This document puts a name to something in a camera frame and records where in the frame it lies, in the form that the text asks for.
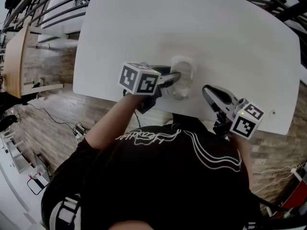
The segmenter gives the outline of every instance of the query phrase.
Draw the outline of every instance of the cable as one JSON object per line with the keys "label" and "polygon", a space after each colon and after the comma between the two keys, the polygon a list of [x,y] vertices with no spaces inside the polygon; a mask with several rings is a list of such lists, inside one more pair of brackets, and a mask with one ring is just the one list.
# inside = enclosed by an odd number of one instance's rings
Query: cable
{"label": "cable", "polygon": [[[282,168],[282,169],[266,170],[266,171],[263,171],[263,172],[255,172],[255,171],[253,171],[253,173],[262,174],[262,173],[267,172],[267,171],[281,171],[281,170],[284,170],[285,168],[292,168],[292,167],[294,167],[294,166],[295,166],[295,171],[297,171],[301,166],[304,166],[306,163],[307,163],[307,162],[302,163],[302,164],[299,165],[299,166],[292,165],[292,166],[286,166],[286,167],[284,167],[284,168]],[[266,187],[268,187],[268,186],[270,186],[270,185],[272,185],[272,184],[274,184],[274,183],[278,183],[278,182],[280,182],[280,181],[282,181],[282,180],[284,180],[284,179],[288,179],[291,175],[293,175],[293,173],[291,173],[291,174],[290,174],[289,176],[287,176],[287,177],[284,177],[284,178],[282,178],[282,179],[280,179],[280,180],[278,180],[278,181],[276,181],[276,182],[272,182],[272,183],[270,183],[270,184],[268,184],[268,185],[266,185],[266,186],[260,188],[259,190],[257,190],[256,192],[254,192],[254,194],[256,194],[257,192],[259,192],[259,191],[262,190],[263,188],[266,188]]]}
{"label": "cable", "polygon": [[32,104],[30,104],[30,103],[27,103],[26,105],[31,105],[31,106],[34,107],[36,110],[44,110],[44,111],[48,114],[48,116],[49,116],[54,122],[56,122],[57,124],[60,124],[60,125],[67,125],[67,126],[73,131],[73,128],[71,128],[71,127],[69,126],[68,123],[66,123],[66,122],[60,123],[60,122],[57,122],[56,120],[54,120],[54,119],[52,118],[52,116],[49,114],[49,112],[46,111],[45,108],[36,108],[34,105],[32,105]]}
{"label": "cable", "polygon": [[253,171],[253,173],[262,174],[262,173],[265,173],[265,172],[267,172],[267,171],[282,171],[282,170],[284,170],[285,168],[290,168],[290,169],[291,169],[291,168],[294,167],[294,166],[296,166],[296,165],[286,166],[286,167],[284,167],[284,168],[282,168],[282,169],[269,169],[269,170],[262,171],[262,172]]}
{"label": "cable", "polygon": [[293,175],[293,173],[291,173],[291,174],[290,174],[289,176],[287,176],[287,177],[284,177],[284,178],[282,178],[282,179],[280,179],[280,180],[278,180],[278,181],[276,181],[276,182],[272,182],[272,183],[270,183],[270,184],[268,184],[268,185],[266,185],[266,186],[260,188],[259,190],[257,190],[256,192],[254,192],[254,194],[256,194],[257,192],[259,192],[259,191],[262,190],[263,188],[266,188],[266,187],[268,187],[268,186],[270,186],[270,185],[272,185],[272,184],[274,184],[274,183],[278,183],[278,182],[280,182],[280,181],[282,181],[282,180],[284,180],[284,179],[288,179],[291,175]]}
{"label": "cable", "polygon": [[8,93],[6,92],[4,102],[3,102],[3,104],[2,104],[2,105],[0,105],[0,107],[2,107],[2,106],[5,104],[5,102],[6,102],[6,98],[7,98],[7,97],[8,97]]}
{"label": "cable", "polygon": [[136,119],[138,120],[138,123],[139,123],[139,128],[141,128],[141,124],[140,124],[140,121],[139,121],[139,116],[137,116],[136,112],[134,111],[134,114],[136,115]]}

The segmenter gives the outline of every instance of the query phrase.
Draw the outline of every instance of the black t-shirt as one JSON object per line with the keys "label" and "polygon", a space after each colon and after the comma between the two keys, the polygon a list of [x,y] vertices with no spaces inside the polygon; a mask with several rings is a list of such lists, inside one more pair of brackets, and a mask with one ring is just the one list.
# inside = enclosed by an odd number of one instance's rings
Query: black t-shirt
{"label": "black t-shirt", "polygon": [[148,126],[100,152],[86,140],[55,172],[42,200],[81,193],[83,229],[141,220],[153,229],[242,229],[259,205],[236,148],[210,132]]}

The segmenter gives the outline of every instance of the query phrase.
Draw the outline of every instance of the black cable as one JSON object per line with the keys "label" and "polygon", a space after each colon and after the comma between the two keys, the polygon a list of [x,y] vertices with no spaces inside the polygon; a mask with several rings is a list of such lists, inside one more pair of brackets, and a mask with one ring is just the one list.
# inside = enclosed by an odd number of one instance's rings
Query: black cable
{"label": "black cable", "polygon": [[60,122],[57,122],[56,120],[54,120],[54,119],[52,118],[52,116],[50,116],[49,112],[46,111],[45,108],[36,108],[34,105],[32,105],[32,104],[30,104],[30,103],[27,103],[27,104],[25,104],[25,105],[31,105],[31,106],[34,107],[36,110],[44,110],[44,111],[48,114],[48,116],[49,116],[54,122],[56,122],[57,124],[60,124],[60,125],[67,125],[72,131],[74,131],[73,128],[71,128],[71,127],[69,126],[68,123],[66,123],[66,122],[60,123]]}
{"label": "black cable", "polygon": [[137,116],[136,112],[134,111],[134,114],[136,115],[136,119],[138,120],[138,123],[139,123],[139,128],[141,128],[141,124],[140,124],[140,121],[139,121],[139,116]]}
{"label": "black cable", "polygon": [[2,105],[0,105],[0,107],[2,107],[2,106],[5,104],[5,102],[6,102],[6,98],[7,98],[7,97],[8,97],[8,93],[6,92],[4,102],[3,102],[3,104],[2,104]]}

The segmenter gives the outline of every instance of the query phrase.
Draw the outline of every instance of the person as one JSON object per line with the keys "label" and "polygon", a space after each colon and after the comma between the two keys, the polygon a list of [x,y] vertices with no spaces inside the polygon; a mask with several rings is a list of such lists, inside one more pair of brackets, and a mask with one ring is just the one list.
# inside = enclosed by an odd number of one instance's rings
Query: person
{"label": "person", "polygon": [[183,115],[125,134],[144,98],[125,95],[57,168],[41,202],[45,227],[243,229],[260,214],[248,142]]}
{"label": "person", "polygon": [[6,130],[13,123],[17,123],[19,120],[19,115],[8,115],[0,121],[0,132]]}
{"label": "person", "polygon": [[[41,78],[37,84],[34,84],[33,88],[41,87],[44,85],[44,81]],[[0,92],[0,115],[2,115],[6,110],[12,108],[15,105],[26,105],[30,100],[37,97],[37,93],[23,95],[21,98],[17,98],[7,92]]]}

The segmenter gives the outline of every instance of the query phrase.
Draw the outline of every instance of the hand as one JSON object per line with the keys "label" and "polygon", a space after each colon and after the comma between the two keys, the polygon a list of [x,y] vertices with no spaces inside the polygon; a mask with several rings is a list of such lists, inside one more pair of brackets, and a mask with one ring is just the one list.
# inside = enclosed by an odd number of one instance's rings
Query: hand
{"label": "hand", "polygon": [[148,95],[138,95],[138,94],[131,94],[127,92],[124,98],[128,98],[133,102],[141,103]]}
{"label": "hand", "polygon": [[231,132],[229,132],[227,136],[229,137],[230,143],[232,143],[238,149],[250,147],[248,140],[241,136],[238,136]]}

